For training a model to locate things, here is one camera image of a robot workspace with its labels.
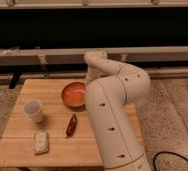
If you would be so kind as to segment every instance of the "bowl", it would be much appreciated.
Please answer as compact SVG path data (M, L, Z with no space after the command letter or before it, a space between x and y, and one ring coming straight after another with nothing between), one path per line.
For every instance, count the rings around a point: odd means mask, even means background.
M73 82L64 87L62 100L65 105L78 108L85 105L85 89L83 82Z

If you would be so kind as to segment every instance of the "wooden table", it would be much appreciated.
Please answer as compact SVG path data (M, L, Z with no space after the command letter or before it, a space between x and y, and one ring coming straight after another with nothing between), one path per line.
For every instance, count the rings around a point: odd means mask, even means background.
M62 89L78 79L29 79L26 80L13 108L0 141L0 167L93 167L102 166L98 147L86 111L72 111L61 99ZM30 99L43 103L44 121L35 124L22 114L23 104ZM125 110L142 143L134 105ZM66 128L72 114L78 117L78 125L72 138L66 139ZM50 151L35 156L34 133L49 133Z

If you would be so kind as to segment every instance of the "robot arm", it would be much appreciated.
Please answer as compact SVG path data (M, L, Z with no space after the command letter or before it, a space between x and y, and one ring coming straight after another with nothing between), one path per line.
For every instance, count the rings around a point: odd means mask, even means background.
M106 52L87 52L86 108L106 170L150 171L123 105L146 95L148 74L133 65L108 60ZM100 71L108 77L99 78Z

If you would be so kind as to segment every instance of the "white paper cup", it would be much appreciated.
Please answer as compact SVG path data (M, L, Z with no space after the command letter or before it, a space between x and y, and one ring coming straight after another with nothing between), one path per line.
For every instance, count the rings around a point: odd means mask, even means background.
M43 120L42 103L40 100L29 100L23 106L23 112L35 123Z

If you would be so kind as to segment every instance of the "speckled floor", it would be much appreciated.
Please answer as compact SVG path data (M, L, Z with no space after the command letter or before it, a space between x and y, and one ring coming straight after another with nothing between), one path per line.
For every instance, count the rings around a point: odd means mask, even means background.
M0 136L20 88L21 85L18 85L15 90L9 90L7 85L0 85ZM152 80L149 95L139 100L136 106L151 165L153 156L162 150L177 152L188 158L188 79ZM156 165L159 171L188 171L188 163L166 154L156 160Z

